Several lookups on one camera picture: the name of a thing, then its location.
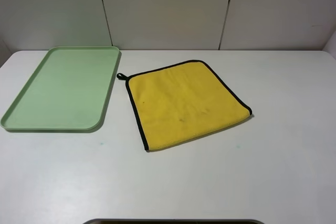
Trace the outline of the yellow towel with black trim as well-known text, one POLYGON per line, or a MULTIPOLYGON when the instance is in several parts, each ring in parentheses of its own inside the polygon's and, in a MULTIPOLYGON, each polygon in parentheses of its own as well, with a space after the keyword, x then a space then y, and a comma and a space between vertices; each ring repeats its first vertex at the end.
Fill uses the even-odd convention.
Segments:
POLYGON ((201 60, 126 76, 139 133, 147 152, 164 150, 220 132, 247 121, 253 114, 201 60))

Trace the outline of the green plastic tray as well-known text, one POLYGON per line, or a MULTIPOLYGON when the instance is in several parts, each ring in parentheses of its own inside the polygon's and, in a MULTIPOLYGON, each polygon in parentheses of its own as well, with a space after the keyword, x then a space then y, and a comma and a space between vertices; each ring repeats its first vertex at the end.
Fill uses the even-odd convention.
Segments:
POLYGON ((10 132, 90 132, 102 123, 117 47, 50 49, 1 118, 10 132))

